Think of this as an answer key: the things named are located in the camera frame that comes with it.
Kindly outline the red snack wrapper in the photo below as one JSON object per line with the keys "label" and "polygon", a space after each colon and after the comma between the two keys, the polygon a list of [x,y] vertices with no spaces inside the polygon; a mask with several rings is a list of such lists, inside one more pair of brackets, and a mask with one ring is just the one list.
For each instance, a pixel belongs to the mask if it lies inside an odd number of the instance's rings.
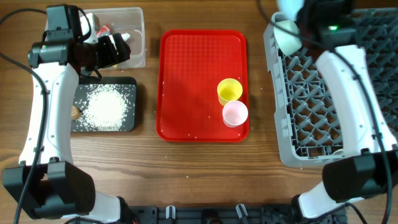
{"label": "red snack wrapper", "polygon": [[100,30],[96,33],[97,38],[108,36],[111,34],[110,28],[107,24],[101,26]]}

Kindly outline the white paper napkin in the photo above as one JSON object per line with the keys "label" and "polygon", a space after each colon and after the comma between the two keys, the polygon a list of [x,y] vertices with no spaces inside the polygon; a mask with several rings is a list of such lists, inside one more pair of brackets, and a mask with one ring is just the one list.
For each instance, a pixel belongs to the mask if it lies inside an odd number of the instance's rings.
{"label": "white paper napkin", "polygon": [[130,35],[128,33],[124,33],[124,34],[115,33],[115,34],[108,35],[108,37],[111,40],[112,44],[114,45],[114,48],[116,48],[116,38],[117,37],[122,38],[122,40],[126,42],[130,38]]}

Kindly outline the pile of white rice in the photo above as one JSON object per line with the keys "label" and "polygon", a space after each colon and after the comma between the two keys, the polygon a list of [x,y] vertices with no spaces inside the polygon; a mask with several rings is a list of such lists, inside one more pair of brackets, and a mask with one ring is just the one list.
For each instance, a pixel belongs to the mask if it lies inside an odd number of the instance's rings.
{"label": "pile of white rice", "polygon": [[132,108],[133,85],[89,84],[76,90],[74,106],[80,109],[76,131],[122,131]]}

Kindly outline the brown food scrap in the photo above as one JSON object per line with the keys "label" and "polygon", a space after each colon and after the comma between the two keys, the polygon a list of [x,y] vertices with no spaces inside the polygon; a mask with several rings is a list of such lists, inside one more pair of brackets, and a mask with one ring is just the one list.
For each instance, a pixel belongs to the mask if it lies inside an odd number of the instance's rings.
{"label": "brown food scrap", "polygon": [[72,120],[76,121],[81,117],[81,111],[76,106],[72,106]]}

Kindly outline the yellow plastic cup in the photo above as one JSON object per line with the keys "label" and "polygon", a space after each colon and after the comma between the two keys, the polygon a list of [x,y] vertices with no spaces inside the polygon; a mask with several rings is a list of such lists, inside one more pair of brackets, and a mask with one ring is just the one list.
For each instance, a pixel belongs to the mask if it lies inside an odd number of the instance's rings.
{"label": "yellow plastic cup", "polygon": [[239,81],[233,78],[226,78],[219,82],[217,94],[219,103],[224,106],[230,101],[239,100],[243,94],[243,87]]}

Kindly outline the light blue plate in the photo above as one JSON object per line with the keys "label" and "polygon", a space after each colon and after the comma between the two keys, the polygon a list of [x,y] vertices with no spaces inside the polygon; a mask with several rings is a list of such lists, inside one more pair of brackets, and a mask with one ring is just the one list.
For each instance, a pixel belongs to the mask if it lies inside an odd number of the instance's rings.
{"label": "light blue plate", "polygon": [[296,21],[299,10],[303,8],[305,0],[276,0],[279,11],[289,19]]}

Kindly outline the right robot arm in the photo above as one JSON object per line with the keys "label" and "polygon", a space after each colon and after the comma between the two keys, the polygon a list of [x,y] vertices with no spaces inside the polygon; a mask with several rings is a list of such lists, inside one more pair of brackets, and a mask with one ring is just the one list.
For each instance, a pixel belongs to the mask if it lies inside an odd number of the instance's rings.
{"label": "right robot arm", "polygon": [[326,164],[322,181],[298,196],[304,218],[315,219],[397,184],[397,139],[381,113],[358,44],[351,1],[294,1],[293,18],[305,41],[322,49],[316,61],[338,116],[343,158]]}

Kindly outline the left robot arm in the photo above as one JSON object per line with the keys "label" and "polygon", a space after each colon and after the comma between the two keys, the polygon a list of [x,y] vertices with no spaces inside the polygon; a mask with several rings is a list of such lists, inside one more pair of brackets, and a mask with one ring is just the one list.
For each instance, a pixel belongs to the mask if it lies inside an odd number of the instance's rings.
{"label": "left robot arm", "polygon": [[137,223],[121,197],[96,191],[93,179],[73,164],[70,128],[75,91],[81,77],[130,58],[121,34],[91,41],[83,31],[85,12],[74,5],[48,6],[47,30],[32,45],[25,70],[34,80],[30,125],[17,167],[5,169],[2,183],[32,219],[64,218],[67,223]]}

